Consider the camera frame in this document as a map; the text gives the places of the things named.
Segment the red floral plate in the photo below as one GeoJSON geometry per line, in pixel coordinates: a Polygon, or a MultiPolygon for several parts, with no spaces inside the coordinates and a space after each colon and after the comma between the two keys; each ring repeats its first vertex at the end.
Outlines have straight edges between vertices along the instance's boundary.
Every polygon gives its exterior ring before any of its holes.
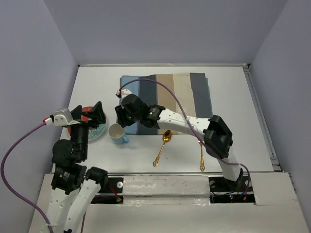
{"type": "MultiPolygon", "coordinates": [[[[82,108],[82,112],[88,112],[92,108],[93,108],[92,106],[83,107],[82,108]]],[[[90,120],[89,117],[81,116],[81,121],[82,122],[85,122],[85,121],[88,121],[88,120],[90,120]]],[[[98,125],[98,127],[96,129],[92,128],[92,127],[89,127],[89,130],[88,130],[88,141],[90,142],[90,141],[94,141],[94,140],[100,138],[101,135],[104,133],[104,131],[106,129],[107,123],[108,123],[108,120],[106,120],[106,124],[100,124],[100,125],[98,125]]],[[[67,128],[67,131],[68,131],[69,135],[71,135],[70,128],[67,128]]]]}

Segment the blue white mug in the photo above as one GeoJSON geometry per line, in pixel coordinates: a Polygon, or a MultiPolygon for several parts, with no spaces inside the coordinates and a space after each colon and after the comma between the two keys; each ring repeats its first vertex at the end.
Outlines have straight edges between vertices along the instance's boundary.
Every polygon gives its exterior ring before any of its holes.
{"type": "Polygon", "coordinates": [[[127,144],[129,138],[127,137],[124,128],[119,124],[112,124],[108,129],[110,139],[114,144],[127,144]]]}

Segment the gold spoon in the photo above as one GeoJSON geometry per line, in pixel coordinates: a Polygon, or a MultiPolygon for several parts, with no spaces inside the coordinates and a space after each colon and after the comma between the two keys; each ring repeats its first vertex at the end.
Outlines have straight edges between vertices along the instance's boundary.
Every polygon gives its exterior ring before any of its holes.
{"type": "Polygon", "coordinates": [[[161,149],[160,149],[160,151],[159,151],[157,157],[156,157],[155,160],[153,161],[153,167],[158,166],[158,163],[159,163],[161,154],[162,154],[162,152],[163,152],[163,149],[164,149],[165,145],[166,145],[168,142],[170,142],[171,138],[172,138],[172,132],[171,132],[171,130],[167,130],[167,131],[163,134],[163,136],[162,136],[163,144],[162,144],[162,147],[161,147],[161,149]]]}

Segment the striped blue beige cloth placemat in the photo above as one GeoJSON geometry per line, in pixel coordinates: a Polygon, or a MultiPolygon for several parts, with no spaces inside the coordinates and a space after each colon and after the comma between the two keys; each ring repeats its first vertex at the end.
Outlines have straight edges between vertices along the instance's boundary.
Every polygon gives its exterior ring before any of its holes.
{"type": "MultiPolygon", "coordinates": [[[[147,77],[168,87],[181,103],[186,115],[198,118],[213,116],[212,103],[205,73],[154,74],[147,77]]],[[[128,84],[126,89],[148,106],[157,104],[182,113],[173,96],[162,86],[148,81],[128,84]]]]}

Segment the gold fork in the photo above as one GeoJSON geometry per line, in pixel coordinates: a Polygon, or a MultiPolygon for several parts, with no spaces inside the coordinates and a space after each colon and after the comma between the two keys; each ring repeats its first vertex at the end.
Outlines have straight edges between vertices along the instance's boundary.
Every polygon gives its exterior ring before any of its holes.
{"type": "Polygon", "coordinates": [[[200,141],[199,141],[199,145],[200,145],[200,170],[204,172],[206,168],[205,168],[204,156],[203,156],[203,145],[200,141]]]}

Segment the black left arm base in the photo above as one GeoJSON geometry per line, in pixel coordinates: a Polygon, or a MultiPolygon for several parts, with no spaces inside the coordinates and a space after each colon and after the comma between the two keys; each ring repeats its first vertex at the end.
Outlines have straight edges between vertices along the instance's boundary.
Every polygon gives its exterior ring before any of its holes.
{"type": "Polygon", "coordinates": [[[123,177],[108,177],[108,183],[95,195],[91,204],[123,204],[123,177]]]}

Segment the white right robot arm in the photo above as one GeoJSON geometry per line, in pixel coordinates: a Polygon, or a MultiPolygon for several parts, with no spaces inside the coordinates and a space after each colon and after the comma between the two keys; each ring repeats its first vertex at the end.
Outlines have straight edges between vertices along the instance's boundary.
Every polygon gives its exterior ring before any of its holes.
{"type": "Polygon", "coordinates": [[[118,93],[116,96],[120,99],[120,104],[115,107],[117,123],[123,128],[139,123],[153,131],[170,130],[194,136],[202,142],[206,152],[218,160],[225,187],[235,190],[241,185],[243,170],[230,152],[232,132],[220,116],[184,116],[164,106],[148,106],[131,92],[118,93]]]}

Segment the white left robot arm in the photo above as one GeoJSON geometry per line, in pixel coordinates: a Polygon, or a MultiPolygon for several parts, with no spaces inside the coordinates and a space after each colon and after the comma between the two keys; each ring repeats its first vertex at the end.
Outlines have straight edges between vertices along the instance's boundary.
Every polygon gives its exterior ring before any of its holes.
{"type": "Polygon", "coordinates": [[[81,105],[56,111],[43,123],[69,128],[70,138],[58,140],[52,148],[55,171],[46,213],[48,222],[41,232],[74,233],[92,199],[107,188],[107,171],[81,164],[87,159],[89,129],[106,123],[102,103],[97,102],[89,111],[83,111],[81,105]]]}

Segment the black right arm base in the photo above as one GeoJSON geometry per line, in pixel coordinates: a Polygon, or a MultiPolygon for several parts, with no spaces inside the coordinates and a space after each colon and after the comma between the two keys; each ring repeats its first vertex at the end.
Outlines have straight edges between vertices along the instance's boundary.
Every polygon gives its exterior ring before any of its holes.
{"type": "Polygon", "coordinates": [[[255,203],[255,196],[248,177],[234,184],[221,176],[209,177],[210,203],[255,203]]]}

